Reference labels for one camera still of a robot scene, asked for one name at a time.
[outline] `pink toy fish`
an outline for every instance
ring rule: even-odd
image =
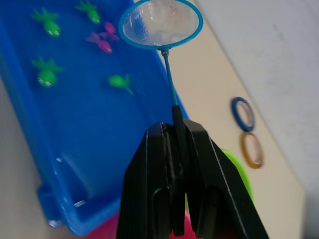
[[[101,40],[100,36],[96,34],[95,32],[91,32],[91,36],[86,37],[85,40],[88,42],[93,42],[98,44],[98,46],[105,52],[111,54],[112,53],[112,48],[110,44],[106,40]]]
[[[117,35],[115,35],[115,27],[110,22],[105,22],[104,28],[106,32],[100,32],[99,36],[103,37],[104,39],[109,37],[113,41],[120,40],[120,38]]]

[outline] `toy fish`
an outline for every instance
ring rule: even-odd
[[[99,24],[100,23],[100,16],[99,14],[96,12],[96,5],[92,5],[88,0],[86,0],[86,4],[84,2],[82,2],[82,0],[80,1],[80,5],[75,7],[76,9],[80,10],[80,11],[85,11],[89,17],[89,19],[95,23],[95,24]]]
[[[58,19],[59,14],[49,13],[45,8],[42,8],[42,14],[35,9],[33,11],[32,18],[43,22],[44,29],[50,36],[58,37],[60,35],[60,27],[54,22]]]
[[[106,38],[111,38],[111,40],[120,40],[120,38],[115,35],[115,27],[110,23],[110,22],[105,22],[104,23],[104,28],[106,30],[106,32],[100,32],[99,36],[103,37],[104,39]]]
[[[110,54],[112,53],[112,48],[110,44],[105,40],[101,40],[99,35],[96,34],[95,32],[91,32],[91,36],[86,37],[85,40],[87,40],[88,42],[93,42],[98,44],[98,46],[107,53],[110,53]]]
[[[130,79],[128,75],[126,75],[125,80],[119,75],[114,75],[109,77],[110,86],[117,87],[117,88],[124,88],[130,94],[134,95],[133,91],[128,86],[129,83],[130,83]]]
[[[39,57],[38,61],[32,60],[32,65],[40,69],[38,73],[38,82],[43,87],[50,87],[56,82],[56,76],[54,72],[61,72],[63,68],[56,65],[54,60],[50,58],[48,62],[44,62],[42,57]]]

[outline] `blue ring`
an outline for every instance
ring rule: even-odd
[[[239,112],[237,110],[237,104],[243,102],[249,111],[250,114],[250,121],[252,122],[251,125],[246,124],[240,117]],[[234,118],[237,122],[237,124],[239,125],[239,127],[241,127],[241,129],[245,132],[251,132],[254,130],[255,128],[255,116],[254,116],[254,112],[253,109],[251,108],[251,106],[249,105],[249,103],[242,97],[235,97],[232,99],[231,101],[231,109],[234,115]]]
[[[179,41],[179,42],[176,42],[176,43],[171,43],[171,44],[168,44],[168,45],[165,45],[165,46],[149,46],[149,45],[142,45],[142,44],[138,44],[130,39],[128,39],[124,32],[123,32],[123,24],[124,24],[124,21],[125,21],[125,18],[127,17],[127,15],[133,10],[135,9],[136,7],[138,7],[139,5],[145,3],[146,1],[150,1],[150,0],[141,0],[141,1],[138,1],[137,3],[133,4],[132,6],[130,6],[121,16],[120,18],[120,21],[119,21],[119,33],[120,33],[120,36],[121,38],[126,41],[128,44],[130,45],[133,45],[135,47],[139,47],[139,48],[142,48],[142,49],[152,49],[152,50],[163,50],[163,51],[167,51],[175,46],[179,46],[179,45],[182,45],[184,43],[187,43],[188,41],[192,40],[193,38],[195,38],[199,33],[200,31],[202,30],[203,28],[203,25],[204,25],[204,19],[203,19],[203,16],[202,14],[200,13],[200,11],[198,10],[197,7],[195,7],[193,4],[191,4],[190,2],[186,1],[186,0],[176,0],[176,1],[179,1],[187,6],[189,6],[190,8],[192,8],[194,10],[194,12],[197,14],[198,16],[198,27],[196,29],[196,31],[189,37],[185,38],[184,40],[182,41]]]

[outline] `green object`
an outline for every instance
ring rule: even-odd
[[[125,80],[119,75],[114,75],[109,77],[109,84],[111,86],[118,87],[118,88],[125,88],[126,90],[128,90],[128,92],[134,95],[133,91],[131,91],[131,89],[128,86],[129,83],[130,83],[130,79],[128,75],[126,75]]]
[[[56,65],[54,60],[50,58],[48,62],[44,62],[42,57],[39,57],[39,60],[32,60],[32,65],[40,69],[38,73],[38,82],[43,87],[51,87],[56,82],[56,76],[54,72],[61,72],[63,68]]]
[[[45,31],[53,37],[58,37],[60,35],[60,27],[54,22],[58,19],[59,14],[57,13],[49,13],[45,8],[42,8],[42,14],[40,14],[37,10],[33,9],[34,15],[32,18],[37,21],[43,22],[43,27]]]
[[[247,174],[244,166],[240,163],[239,159],[232,152],[230,152],[227,149],[222,149],[222,151],[229,158],[229,160],[235,165],[235,167],[237,168],[237,170],[239,172],[239,175],[240,175],[241,179],[243,180],[244,185],[245,185],[245,187],[247,189],[247,192],[248,192],[251,200],[254,202],[254,195],[253,195],[252,186],[251,186],[248,174]],[[189,212],[186,194],[185,194],[185,209],[186,209],[186,211]]]
[[[80,11],[85,11],[88,17],[90,18],[90,20],[94,22],[95,24],[100,23],[100,16],[96,12],[96,9],[97,9],[96,5],[92,5],[88,0],[86,0],[86,4],[82,2],[81,0],[80,5],[76,6],[75,8]]]

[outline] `white wall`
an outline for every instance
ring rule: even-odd
[[[305,185],[319,238],[319,0],[197,3]]]

